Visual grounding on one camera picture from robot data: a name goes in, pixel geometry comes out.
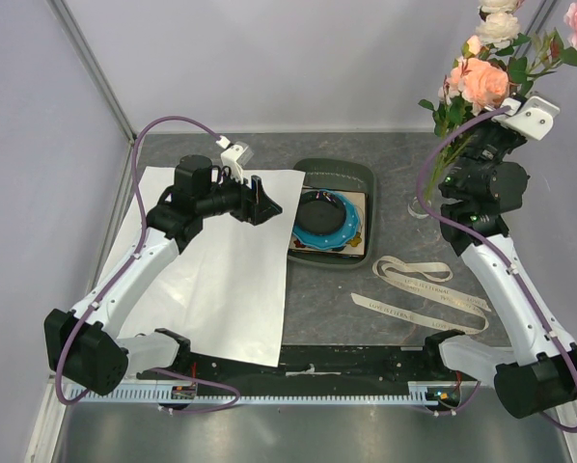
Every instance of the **white flower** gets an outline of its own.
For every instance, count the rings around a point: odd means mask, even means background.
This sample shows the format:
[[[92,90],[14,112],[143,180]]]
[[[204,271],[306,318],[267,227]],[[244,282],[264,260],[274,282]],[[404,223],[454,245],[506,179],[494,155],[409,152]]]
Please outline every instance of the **white flower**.
[[[510,13],[518,6],[518,0],[480,0],[484,13]]]
[[[493,43],[497,48],[505,48],[518,37],[518,18],[509,13],[489,14],[475,30],[484,44]]]

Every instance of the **metal frame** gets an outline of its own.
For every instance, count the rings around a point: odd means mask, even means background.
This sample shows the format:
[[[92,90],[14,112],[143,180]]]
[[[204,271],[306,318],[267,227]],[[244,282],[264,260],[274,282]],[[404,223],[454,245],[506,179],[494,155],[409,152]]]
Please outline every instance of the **metal frame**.
[[[537,11],[531,19],[531,22],[525,29],[524,34],[527,36],[530,36],[531,34],[539,34],[546,25],[546,21],[548,21],[554,10],[559,5],[560,1],[561,0],[542,0],[537,7]],[[524,43],[518,47],[514,55],[518,57],[526,56],[526,54],[529,53],[530,48],[530,42]]]
[[[57,16],[57,19],[59,19],[59,22],[61,22],[62,28],[68,36],[74,50],[76,50],[83,66],[94,81],[97,90],[106,101],[106,104],[125,137],[130,142],[134,141],[136,138],[136,132],[127,119],[124,109],[117,100],[113,89],[111,89],[108,79],[97,62],[96,56],[87,43],[78,23],[74,19],[68,4],[64,0],[47,0],[47,2],[53,13]]]
[[[191,386],[188,381],[155,381],[127,380],[123,381],[109,395],[89,393],[83,402],[103,403],[175,403],[175,404],[219,404],[233,398],[232,395],[196,395],[194,397],[175,397],[175,386]],[[74,398],[84,391],[82,386],[73,384],[68,398]],[[436,400],[426,399],[427,387],[410,384],[407,395],[328,395],[302,397],[299,395],[243,396],[239,401],[242,405],[392,405],[392,406],[427,406],[437,405]]]
[[[552,12],[555,10],[560,0],[542,0],[541,4],[537,8],[536,14],[529,23],[529,26],[525,30],[525,34],[535,34],[539,33]],[[129,122],[124,109],[117,100],[113,90],[106,76],[104,75],[97,59],[92,52],[89,44],[85,40],[85,37],[78,26],[76,20],[74,19],[71,10],[69,9],[65,0],[47,0],[48,5],[52,9],[53,13],[57,16],[62,24],[64,32],[67,34],[72,46],[74,47],[76,53],[80,57],[83,66],[89,73],[90,77],[94,81],[99,93],[103,96],[109,107],[111,114],[115,118],[117,124],[119,125],[122,133],[126,139],[130,142],[130,150],[126,160],[124,162],[124,168],[122,171],[122,176],[120,178],[120,185],[117,192],[117,197],[113,206],[113,213],[111,214],[109,226],[106,231],[105,240],[102,248],[97,257],[97,265],[94,270],[94,275],[90,279],[88,284],[88,289],[91,289],[94,283],[97,281],[99,274],[102,269],[102,264],[106,261],[110,248],[112,246],[117,232],[119,230],[122,219],[124,218],[125,211],[127,208],[127,200],[129,198],[129,192],[131,189],[132,181],[129,174],[129,161],[131,159],[131,147],[136,139],[137,133],[131,123]],[[522,45],[518,49],[518,55],[524,56],[527,54],[530,48],[529,44]],[[442,383],[419,383],[420,385],[429,386],[444,386]],[[29,443],[27,452],[25,454],[25,463],[37,463],[37,462],[50,462],[53,458],[59,432],[62,427],[64,416],[66,413],[66,406],[62,405],[56,398],[55,388],[52,378],[48,380],[44,391],[44,397],[41,403],[41,409],[38,413],[36,423],[34,426],[31,441]],[[559,419],[563,422],[573,422],[577,416],[577,406],[576,404],[566,404],[563,407],[557,408],[557,415]],[[569,452],[572,456],[573,461],[577,461],[577,434],[565,434],[565,441],[567,443]]]

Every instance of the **white paper sheet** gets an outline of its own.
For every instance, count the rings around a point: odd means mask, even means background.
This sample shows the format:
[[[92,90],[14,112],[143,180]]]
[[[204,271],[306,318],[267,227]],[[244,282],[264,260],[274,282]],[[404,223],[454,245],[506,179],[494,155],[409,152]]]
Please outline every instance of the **white paper sheet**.
[[[175,169],[148,167],[140,182],[145,210],[173,184]],[[253,227],[229,214],[204,220],[203,231],[143,294],[120,338],[166,328],[201,354],[276,367],[282,344],[287,249],[304,173],[248,171],[262,178],[283,213]],[[128,251],[140,230],[130,205],[104,272]]]

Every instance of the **green tray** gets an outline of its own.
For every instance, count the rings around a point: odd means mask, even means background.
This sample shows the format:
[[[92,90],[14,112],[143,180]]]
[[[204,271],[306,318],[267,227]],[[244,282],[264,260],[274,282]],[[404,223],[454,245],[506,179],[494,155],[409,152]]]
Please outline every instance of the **green tray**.
[[[302,159],[293,167],[306,173],[305,186],[329,190],[358,191],[366,193],[366,253],[359,258],[342,258],[339,255],[296,253],[288,250],[288,259],[317,267],[351,269],[362,266],[371,256],[376,211],[376,177],[363,164],[333,158],[311,157]]]

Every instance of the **white wall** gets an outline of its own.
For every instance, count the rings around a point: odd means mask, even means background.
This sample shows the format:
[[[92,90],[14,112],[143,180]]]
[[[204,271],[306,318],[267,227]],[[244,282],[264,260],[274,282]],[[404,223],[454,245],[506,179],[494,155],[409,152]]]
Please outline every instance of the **white wall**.
[[[564,38],[568,6],[562,2],[548,26]],[[529,142],[510,157],[532,178],[524,206],[508,224],[541,295],[577,340],[577,68],[560,68],[542,78],[536,90],[558,102],[562,112],[543,141]]]
[[[480,21],[478,0],[68,4],[138,130],[167,114],[222,131],[429,129],[417,102]]]
[[[82,297],[126,141],[42,0],[0,0],[0,463],[48,376],[42,324]]]

